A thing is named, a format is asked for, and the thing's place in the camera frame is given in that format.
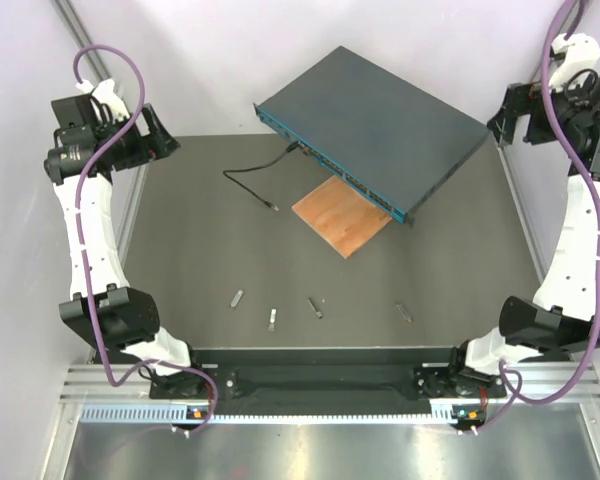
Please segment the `brown SFP module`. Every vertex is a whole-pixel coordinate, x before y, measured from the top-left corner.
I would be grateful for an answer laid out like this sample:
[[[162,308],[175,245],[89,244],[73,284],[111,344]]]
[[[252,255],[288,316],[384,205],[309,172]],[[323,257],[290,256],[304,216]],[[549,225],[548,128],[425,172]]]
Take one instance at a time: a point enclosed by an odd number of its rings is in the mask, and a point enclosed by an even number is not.
[[[412,318],[411,314],[409,313],[409,311],[406,309],[406,307],[402,303],[397,303],[396,309],[398,310],[400,315],[404,318],[404,320],[407,323],[413,322],[413,318]]]

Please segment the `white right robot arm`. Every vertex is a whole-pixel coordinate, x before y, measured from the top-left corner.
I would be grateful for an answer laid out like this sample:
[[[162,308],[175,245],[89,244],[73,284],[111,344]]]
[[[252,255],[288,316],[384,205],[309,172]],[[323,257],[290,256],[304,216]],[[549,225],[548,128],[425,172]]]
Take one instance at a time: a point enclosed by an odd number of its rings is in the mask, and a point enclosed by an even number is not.
[[[600,198],[600,72],[594,65],[600,47],[580,33],[558,35],[550,58],[549,92],[559,126],[592,176]],[[509,297],[499,325],[487,335],[465,342],[459,363],[447,370],[449,388],[467,396],[483,375],[496,375],[500,361],[517,363],[543,354],[586,349],[595,314],[595,262],[598,223],[584,179],[570,169],[566,214],[546,276],[530,301]]]

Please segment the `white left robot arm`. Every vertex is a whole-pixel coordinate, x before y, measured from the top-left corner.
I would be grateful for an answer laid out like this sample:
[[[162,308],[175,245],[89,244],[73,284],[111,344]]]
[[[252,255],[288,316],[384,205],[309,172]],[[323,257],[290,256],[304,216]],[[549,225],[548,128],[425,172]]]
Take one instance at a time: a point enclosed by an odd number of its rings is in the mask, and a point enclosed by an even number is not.
[[[185,396],[206,387],[205,370],[192,363],[188,345],[161,326],[153,298],[127,281],[119,258],[111,214],[112,174],[160,160],[180,144],[164,128],[150,104],[142,116],[148,132],[132,126],[80,176],[92,155],[122,130],[131,114],[115,92],[115,82],[83,81],[77,96],[54,100],[59,123],[54,147],[44,162],[67,230],[71,258],[70,299],[60,304],[63,323],[93,348],[104,346],[140,360]]]

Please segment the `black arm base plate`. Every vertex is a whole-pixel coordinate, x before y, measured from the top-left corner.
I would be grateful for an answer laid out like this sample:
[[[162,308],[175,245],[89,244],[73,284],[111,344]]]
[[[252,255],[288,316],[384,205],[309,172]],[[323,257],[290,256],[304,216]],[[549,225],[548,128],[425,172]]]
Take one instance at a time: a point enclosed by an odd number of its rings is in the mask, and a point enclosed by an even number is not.
[[[493,376],[457,348],[206,349],[194,365],[216,383],[222,413],[422,413],[436,399],[501,399]]]

